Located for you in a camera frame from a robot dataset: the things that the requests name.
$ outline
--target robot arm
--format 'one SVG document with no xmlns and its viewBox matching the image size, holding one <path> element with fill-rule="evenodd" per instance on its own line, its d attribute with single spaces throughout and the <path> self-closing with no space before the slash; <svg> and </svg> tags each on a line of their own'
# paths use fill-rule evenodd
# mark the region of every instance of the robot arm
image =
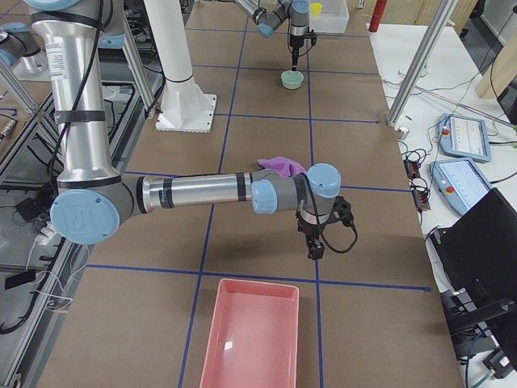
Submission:
<svg viewBox="0 0 517 388">
<path fill-rule="evenodd" d="M 5 23 L 0 26 L 0 60 L 13 66 L 20 58 L 31 74 L 47 69 L 46 58 L 27 26 L 20 22 Z"/>
<path fill-rule="evenodd" d="M 110 238 L 131 216 L 155 209 L 248 200 L 256 213 L 296 210 L 298 230 L 305 234 L 312 259 L 322 257 L 319 237 L 325 239 L 325 225 L 340 221 L 355 231 L 350 205 L 338 196 L 341 175 L 326 164 L 292 178 L 260 171 L 122 179 L 111 166 L 96 50 L 102 32 L 122 18 L 122 0 L 25 2 L 32 7 L 33 28 L 45 39 L 65 151 L 64 169 L 57 177 L 59 195 L 51 208 L 52 222 L 62 236 L 74 243 L 96 244 Z"/>
<path fill-rule="evenodd" d="M 316 44 L 317 35 L 309 31 L 309 0 L 278 0 L 278 6 L 272 12 L 257 5 L 253 0 L 234 0 L 255 24 L 258 31 L 266 38 L 289 19 L 289 47 L 292 68 L 296 70 L 300 48 L 305 40 L 310 40 L 311 47 Z"/>
</svg>

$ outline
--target white desk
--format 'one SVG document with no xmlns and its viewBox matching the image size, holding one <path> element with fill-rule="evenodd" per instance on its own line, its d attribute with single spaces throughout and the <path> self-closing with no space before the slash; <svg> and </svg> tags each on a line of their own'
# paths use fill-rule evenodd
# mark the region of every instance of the white desk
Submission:
<svg viewBox="0 0 517 388">
<path fill-rule="evenodd" d="M 424 26 L 383 24 L 377 33 L 370 33 L 377 66 L 379 67 L 380 76 L 383 79 L 391 82 L 400 82 L 402 80 L 398 72 L 405 73 L 407 71 L 425 31 L 426 27 Z M 476 73 L 477 67 L 474 65 L 459 37 L 451 27 L 447 27 L 427 62 L 427 75 L 420 78 L 417 85 L 428 90 L 437 87 L 452 87 L 461 82 L 468 81 Z M 449 99 L 454 99 L 455 101 L 461 100 L 462 103 L 487 112 L 492 116 L 502 115 L 503 110 L 499 107 L 497 101 L 484 100 L 477 97 L 474 89 L 480 80 L 481 75 L 478 75 L 473 80 L 468 91 L 467 88 L 469 85 L 466 84 L 451 91 L 436 91 L 436 93 L 448 97 Z M 389 98 L 389 96 L 394 97 L 398 89 L 396 86 L 391 86 L 386 83 L 384 84 L 384 89 L 388 105 L 391 106 L 393 99 Z M 431 144 L 427 140 L 426 129 L 438 123 L 439 117 L 442 114 L 452 113 L 453 110 L 454 106 L 452 104 L 428 94 L 413 95 L 410 97 L 404 114 L 401 116 L 396 127 L 405 125 L 410 128 L 410 135 L 404 141 L 410 150 L 415 148 L 429 150 Z M 474 115 L 461 108 L 458 108 L 456 113 L 483 119 L 483 117 Z M 485 120 L 485 122 L 489 133 L 494 133 L 493 123 L 488 120 Z M 490 137 L 491 141 L 517 140 L 517 136 L 512 129 L 500 124 L 497 124 L 497 129 L 499 135 Z M 435 127 L 430 130 L 431 137 L 435 135 L 435 131 Z M 401 145 L 401 150 L 405 150 L 404 145 Z M 433 143 L 431 155 L 427 156 L 420 170 L 421 176 L 428 183 L 431 182 L 431 175 L 428 168 L 429 163 L 435 161 L 436 158 L 437 160 L 449 158 L 441 153 L 437 155 L 437 152 L 438 145 Z M 501 179 L 517 171 L 517 150 L 511 145 L 491 147 L 491 152 L 491 162 L 485 164 L 478 163 L 478 166 L 488 180 Z M 512 206 L 517 208 L 517 177 L 499 183 L 496 186 Z M 424 235 L 435 226 L 451 226 L 459 218 L 438 192 L 435 184 L 431 187 L 430 204 L 431 210 L 423 214 L 422 232 Z M 427 251 L 433 263 L 435 279 L 440 291 L 450 288 L 443 274 L 439 258 L 430 242 L 427 243 Z M 479 381 L 479 379 L 487 373 L 488 370 L 481 363 L 481 360 L 485 358 L 486 354 L 488 354 L 488 352 L 480 353 L 472 359 L 469 367 L 470 386 Z M 491 378 L 485 382 L 483 386 L 486 388 L 516 387 L 517 373 L 512 372 L 503 380 Z"/>
</svg>

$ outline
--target black monitor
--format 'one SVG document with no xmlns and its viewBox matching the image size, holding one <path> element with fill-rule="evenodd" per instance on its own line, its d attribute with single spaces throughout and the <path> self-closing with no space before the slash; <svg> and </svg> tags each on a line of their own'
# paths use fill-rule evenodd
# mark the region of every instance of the black monitor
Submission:
<svg viewBox="0 0 517 388">
<path fill-rule="evenodd" d="M 493 188 L 441 237 L 440 258 L 455 290 L 465 288 L 476 306 L 517 302 L 517 212 Z M 486 321 L 517 368 L 517 313 Z"/>
</svg>

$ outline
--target yellow object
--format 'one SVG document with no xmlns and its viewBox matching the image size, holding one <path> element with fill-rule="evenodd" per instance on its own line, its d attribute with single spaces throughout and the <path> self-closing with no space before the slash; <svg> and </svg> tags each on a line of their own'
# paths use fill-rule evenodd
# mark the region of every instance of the yellow object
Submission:
<svg viewBox="0 0 517 388">
<path fill-rule="evenodd" d="M 323 5 L 320 2 L 313 2 L 310 5 L 310 14 L 312 16 L 319 16 L 322 14 Z"/>
</svg>

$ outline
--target red object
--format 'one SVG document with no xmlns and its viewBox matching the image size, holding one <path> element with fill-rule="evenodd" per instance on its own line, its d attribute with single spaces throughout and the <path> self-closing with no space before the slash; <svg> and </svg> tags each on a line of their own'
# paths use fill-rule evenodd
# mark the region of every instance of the red object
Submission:
<svg viewBox="0 0 517 388">
<path fill-rule="evenodd" d="M 388 0 L 377 0 L 377 4 L 373 10 L 372 20 L 370 21 L 370 28 L 368 29 L 370 32 L 377 32 L 379 29 L 379 23 L 382 19 L 382 15 L 385 12 L 387 3 Z"/>
<path fill-rule="evenodd" d="M 299 291 L 223 279 L 200 388 L 296 388 Z"/>
</svg>

